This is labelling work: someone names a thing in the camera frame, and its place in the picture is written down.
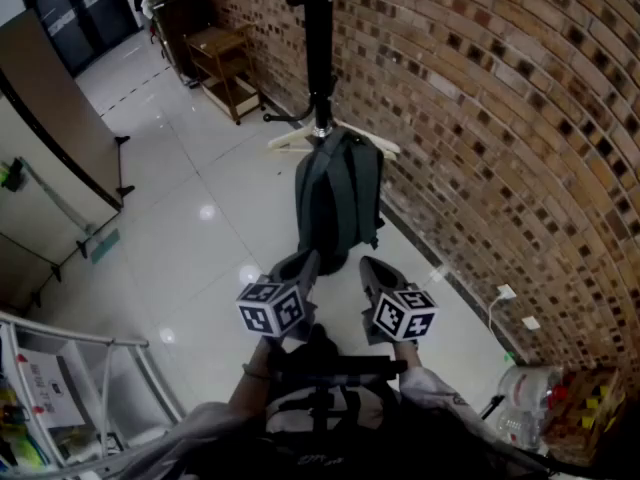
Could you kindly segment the dark grey backpack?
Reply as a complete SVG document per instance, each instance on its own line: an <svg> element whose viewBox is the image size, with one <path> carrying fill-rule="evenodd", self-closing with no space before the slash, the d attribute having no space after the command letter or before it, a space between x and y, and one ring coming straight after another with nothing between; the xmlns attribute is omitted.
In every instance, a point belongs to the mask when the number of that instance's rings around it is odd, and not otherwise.
<svg viewBox="0 0 640 480"><path fill-rule="evenodd" d="M338 127L297 166L298 248L319 254L321 275L340 270L355 246L378 246L383 163L369 138Z"/></svg>

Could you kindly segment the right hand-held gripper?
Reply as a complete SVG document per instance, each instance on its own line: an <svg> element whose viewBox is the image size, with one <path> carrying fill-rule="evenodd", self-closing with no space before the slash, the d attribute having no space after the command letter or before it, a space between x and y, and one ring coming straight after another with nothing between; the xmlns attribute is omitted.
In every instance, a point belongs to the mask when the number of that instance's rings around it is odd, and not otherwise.
<svg viewBox="0 0 640 480"><path fill-rule="evenodd" d="M371 256L359 262L359 274L369 308L363 327L369 345L424 337L439 311L432 297L392 266Z"/></svg>

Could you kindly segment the wooden shelf trolley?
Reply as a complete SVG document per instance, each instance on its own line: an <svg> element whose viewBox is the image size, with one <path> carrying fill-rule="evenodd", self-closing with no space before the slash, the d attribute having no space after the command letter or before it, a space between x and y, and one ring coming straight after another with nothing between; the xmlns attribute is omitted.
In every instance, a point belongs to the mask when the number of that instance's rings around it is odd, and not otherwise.
<svg viewBox="0 0 640 480"><path fill-rule="evenodd" d="M209 27L185 37L199 86L237 126L253 111L265 110L250 51L252 29Z"/></svg>

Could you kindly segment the cream wooden clothes hanger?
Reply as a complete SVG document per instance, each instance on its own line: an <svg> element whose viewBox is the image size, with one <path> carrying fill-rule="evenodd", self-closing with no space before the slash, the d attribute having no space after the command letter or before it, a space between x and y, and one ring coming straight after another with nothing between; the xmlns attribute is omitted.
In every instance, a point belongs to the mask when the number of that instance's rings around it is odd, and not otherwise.
<svg viewBox="0 0 640 480"><path fill-rule="evenodd" d="M387 160L396 161L401 154L400 146L393 141L355 127L343 120L337 120L329 131L320 129L313 123L304 125L285 135L271 139L267 147L272 151L310 153L312 147L318 147L333 131L341 128L351 130L358 137L366 137L383 153Z"/></svg>

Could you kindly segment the person's grey jacket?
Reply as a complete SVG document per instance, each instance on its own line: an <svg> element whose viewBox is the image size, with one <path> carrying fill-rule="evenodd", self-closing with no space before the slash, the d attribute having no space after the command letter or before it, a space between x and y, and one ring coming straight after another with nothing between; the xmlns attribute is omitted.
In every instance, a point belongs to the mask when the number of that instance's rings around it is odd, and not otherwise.
<svg viewBox="0 0 640 480"><path fill-rule="evenodd" d="M229 405L194 409L119 480L548 480L539 462L497 438L434 372L399 387L335 386L273 399L251 418Z"/></svg>

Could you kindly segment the brown partition panel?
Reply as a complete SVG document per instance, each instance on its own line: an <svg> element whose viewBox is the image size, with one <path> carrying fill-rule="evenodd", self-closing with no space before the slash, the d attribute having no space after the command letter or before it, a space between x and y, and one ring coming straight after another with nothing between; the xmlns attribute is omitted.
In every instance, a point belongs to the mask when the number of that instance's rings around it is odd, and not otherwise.
<svg viewBox="0 0 640 480"><path fill-rule="evenodd" d="M0 26L0 90L44 145L106 204L119 212L118 137L58 57L36 14L27 10Z"/></svg>

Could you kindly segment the teal floor plate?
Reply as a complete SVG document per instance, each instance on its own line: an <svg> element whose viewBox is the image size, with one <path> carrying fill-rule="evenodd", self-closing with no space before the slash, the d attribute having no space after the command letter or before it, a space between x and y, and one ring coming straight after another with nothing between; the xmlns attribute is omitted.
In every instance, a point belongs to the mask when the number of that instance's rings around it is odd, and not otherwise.
<svg viewBox="0 0 640 480"><path fill-rule="evenodd" d="M91 262L94 265L99 263L105 257L105 255L119 243L120 238L120 232L117 228L114 228L108 234L102 236L96 242L94 249L91 251Z"/></svg>

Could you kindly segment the black coat rack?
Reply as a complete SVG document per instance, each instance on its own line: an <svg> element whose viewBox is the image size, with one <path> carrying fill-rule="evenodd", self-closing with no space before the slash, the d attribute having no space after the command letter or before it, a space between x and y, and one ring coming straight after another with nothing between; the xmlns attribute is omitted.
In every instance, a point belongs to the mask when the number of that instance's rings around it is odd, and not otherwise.
<svg viewBox="0 0 640 480"><path fill-rule="evenodd" d="M337 77L332 71L334 0L286 0L290 7L303 7L306 62L309 89L307 109L287 122L311 117L316 127L329 131L339 119L332 113L332 96Z"/></svg>

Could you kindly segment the green hanging item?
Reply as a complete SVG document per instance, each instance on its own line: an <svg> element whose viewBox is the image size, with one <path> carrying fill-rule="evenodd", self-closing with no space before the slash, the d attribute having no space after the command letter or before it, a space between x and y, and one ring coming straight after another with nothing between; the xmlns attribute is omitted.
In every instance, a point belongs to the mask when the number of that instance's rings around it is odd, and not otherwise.
<svg viewBox="0 0 640 480"><path fill-rule="evenodd" d="M0 187L12 193L21 190L26 183L23 168L23 163L19 158L14 158L10 164L0 163Z"/></svg>

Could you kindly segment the cardboard box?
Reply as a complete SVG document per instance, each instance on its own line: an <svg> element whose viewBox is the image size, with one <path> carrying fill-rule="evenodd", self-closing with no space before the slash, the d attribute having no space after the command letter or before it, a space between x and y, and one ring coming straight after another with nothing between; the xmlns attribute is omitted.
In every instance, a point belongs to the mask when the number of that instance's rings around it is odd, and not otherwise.
<svg viewBox="0 0 640 480"><path fill-rule="evenodd" d="M625 405L626 390L619 369L569 372L552 389L541 439L552 458L591 466L611 441Z"/></svg>

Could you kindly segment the beige partition panel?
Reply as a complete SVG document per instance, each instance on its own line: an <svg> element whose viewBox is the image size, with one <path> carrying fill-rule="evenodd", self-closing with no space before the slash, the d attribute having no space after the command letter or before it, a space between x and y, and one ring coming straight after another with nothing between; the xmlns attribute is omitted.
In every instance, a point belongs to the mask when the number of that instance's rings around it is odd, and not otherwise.
<svg viewBox="0 0 640 480"><path fill-rule="evenodd" d="M38 257L62 264L79 241L116 216L0 95L0 167L13 162L22 181L16 191L0 187L0 233Z"/></svg>

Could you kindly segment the person's left forearm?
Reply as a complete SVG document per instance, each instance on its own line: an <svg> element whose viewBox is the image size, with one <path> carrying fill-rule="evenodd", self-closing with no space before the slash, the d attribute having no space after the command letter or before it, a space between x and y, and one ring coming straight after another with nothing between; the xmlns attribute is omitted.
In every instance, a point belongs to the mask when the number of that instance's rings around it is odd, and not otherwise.
<svg viewBox="0 0 640 480"><path fill-rule="evenodd" d="M281 352L281 341L276 338L262 337L247 362L254 368L264 373L269 373L269 359L272 354ZM253 379L242 374L236 388L234 389L228 404L237 412L250 414L252 416L261 414L266 406L270 390L269 382Z"/></svg>

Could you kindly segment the black double door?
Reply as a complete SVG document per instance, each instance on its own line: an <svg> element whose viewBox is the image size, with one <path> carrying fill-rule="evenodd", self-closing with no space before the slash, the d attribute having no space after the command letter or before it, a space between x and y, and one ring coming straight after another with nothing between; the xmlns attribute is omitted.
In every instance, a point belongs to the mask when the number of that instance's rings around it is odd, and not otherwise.
<svg viewBox="0 0 640 480"><path fill-rule="evenodd" d="M82 73L139 31L128 0L23 0L68 72Z"/></svg>

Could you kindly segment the person's right forearm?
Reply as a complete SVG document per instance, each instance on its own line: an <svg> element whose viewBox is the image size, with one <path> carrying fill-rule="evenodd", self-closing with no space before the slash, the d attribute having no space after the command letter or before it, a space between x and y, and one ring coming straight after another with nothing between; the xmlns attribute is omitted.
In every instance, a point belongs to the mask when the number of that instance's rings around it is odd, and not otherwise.
<svg viewBox="0 0 640 480"><path fill-rule="evenodd" d="M422 368L423 364L418 354L418 348L412 341L397 342L393 344L396 361L403 361L408 369Z"/></svg>

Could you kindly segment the white paper sign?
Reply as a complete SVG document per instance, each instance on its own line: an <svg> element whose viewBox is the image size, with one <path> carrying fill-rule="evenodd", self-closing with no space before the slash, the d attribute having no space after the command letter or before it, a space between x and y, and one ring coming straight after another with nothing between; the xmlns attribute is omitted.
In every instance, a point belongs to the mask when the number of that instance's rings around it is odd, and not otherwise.
<svg viewBox="0 0 640 480"><path fill-rule="evenodd" d="M47 429L83 426L86 418L78 408L69 372L59 355L19 350L20 370L25 375L35 406Z"/></svg>

